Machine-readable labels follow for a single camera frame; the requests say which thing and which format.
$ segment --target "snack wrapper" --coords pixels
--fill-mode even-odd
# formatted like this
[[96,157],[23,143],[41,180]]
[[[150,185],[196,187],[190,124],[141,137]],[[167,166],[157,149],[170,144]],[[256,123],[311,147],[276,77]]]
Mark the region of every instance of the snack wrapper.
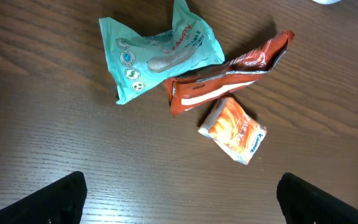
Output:
[[175,0],[172,30],[141,37],[109,17],[99,19],[108,70],[117,83],[123,105],[166,78],[224,62],[224,54],[210,26]]
[[221,98],[198,130],[233,160],[247,165],[266,136],[261,126],[231,97]]
[[171,113],[175,116],[264,77],[286,52],[294,36],[292,31],[285,30],[259,48],[224,65],[165,80],[163,86],[170,100]]

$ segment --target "brown candy bar wrapper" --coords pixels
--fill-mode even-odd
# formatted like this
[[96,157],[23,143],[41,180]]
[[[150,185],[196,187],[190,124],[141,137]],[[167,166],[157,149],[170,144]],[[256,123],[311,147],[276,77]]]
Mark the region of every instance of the brown candy bar wrapper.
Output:
[[163,82],[171,102],[171,113],[190,110],[223,95],[244,88],[271,71],[294,33],[285,30],[257,49],[224,65],[212,66],[184,77],[172,77]]
[[233,160],[245,165],[266,136],[258,124],[231,97],[221,98],[198,130],[213,139]]

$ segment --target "wooden table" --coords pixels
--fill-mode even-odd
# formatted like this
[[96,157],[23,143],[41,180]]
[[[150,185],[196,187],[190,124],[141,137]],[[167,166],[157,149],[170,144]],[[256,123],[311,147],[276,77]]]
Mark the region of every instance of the wooden table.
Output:
[[170,29],[173,1],[0,0],[0,209],[82,171],[82,223],[284,223],[292,172],[358,208],[358,1],[190,1],[227,59],[284,29],[276,69],[235,93],[268,134],[249,166],[176,118],[158,86],[116,105],[98,18]]

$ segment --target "light blue snack bag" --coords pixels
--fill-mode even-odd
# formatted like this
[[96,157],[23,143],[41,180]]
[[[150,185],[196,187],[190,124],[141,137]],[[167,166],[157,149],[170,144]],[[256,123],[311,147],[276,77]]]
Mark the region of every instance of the light blue snack bag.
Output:
[[99,19],[109,72],[123,105],[167,78],[224,62],[224,54],[210,26],[175,0],[172,30],[141,37],[109,17]]

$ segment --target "round icon on wrapper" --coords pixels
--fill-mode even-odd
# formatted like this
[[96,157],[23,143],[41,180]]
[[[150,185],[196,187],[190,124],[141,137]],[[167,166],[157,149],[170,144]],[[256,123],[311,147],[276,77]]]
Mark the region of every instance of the round icon on wrapper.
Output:
[[117,39],[117,46],[121,49],[128,49],[131,47],[125,40]]
[[119,61],[123,66],[131,66],[135,63],[135,55],[130,50],[123,50],[119,55]]
[[140,71],[133,67],[125,69],[124,74],[130,81],[136,81],[140,78]]
[[144,82],[140,82],[140,81],[134,82],[131,85],[132,91],[135,91],[135,92],[140,92],[140,91],[144,90],[144,88],[146,88],[146,84]]

